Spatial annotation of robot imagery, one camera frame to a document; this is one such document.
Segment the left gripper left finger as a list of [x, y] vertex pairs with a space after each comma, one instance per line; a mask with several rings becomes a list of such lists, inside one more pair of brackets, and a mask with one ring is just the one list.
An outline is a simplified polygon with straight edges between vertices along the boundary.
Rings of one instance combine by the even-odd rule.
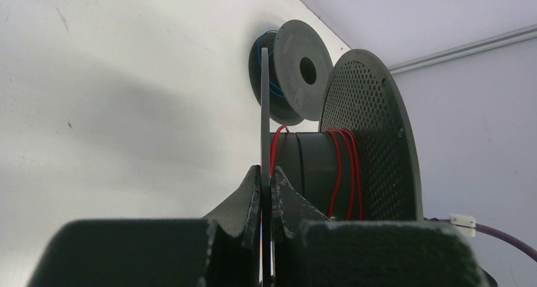
[[88, 219], [51, 239], [30, 286], [258, 286], [261, 170], [199, 219]]

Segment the black cable spool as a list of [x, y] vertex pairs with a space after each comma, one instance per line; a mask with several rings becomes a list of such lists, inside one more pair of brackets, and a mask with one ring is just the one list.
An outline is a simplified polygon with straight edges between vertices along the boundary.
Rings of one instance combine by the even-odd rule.
[[268, 52], [270, 118], [283, 125], [320, 120], [333, 64], [318, 33], [304, 21], [290, 20], [257, 37], [248, 73], [258, 101], [263, 48]]

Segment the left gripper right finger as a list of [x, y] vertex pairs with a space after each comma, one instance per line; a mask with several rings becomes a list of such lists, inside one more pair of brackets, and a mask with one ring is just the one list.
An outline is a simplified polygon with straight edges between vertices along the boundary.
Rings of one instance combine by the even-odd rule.
[[334, 221], [272, 182], [276, 286], [487, 286], [464, 237], [440, 222]]

